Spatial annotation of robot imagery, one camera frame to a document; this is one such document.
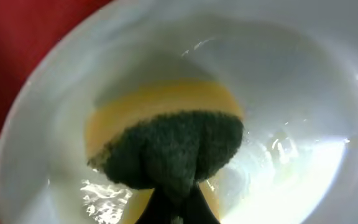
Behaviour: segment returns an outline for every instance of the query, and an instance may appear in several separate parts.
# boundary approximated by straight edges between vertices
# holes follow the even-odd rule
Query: red surface
[[[74,26],[110,0],[0,0],[0,131],[21,85]]]

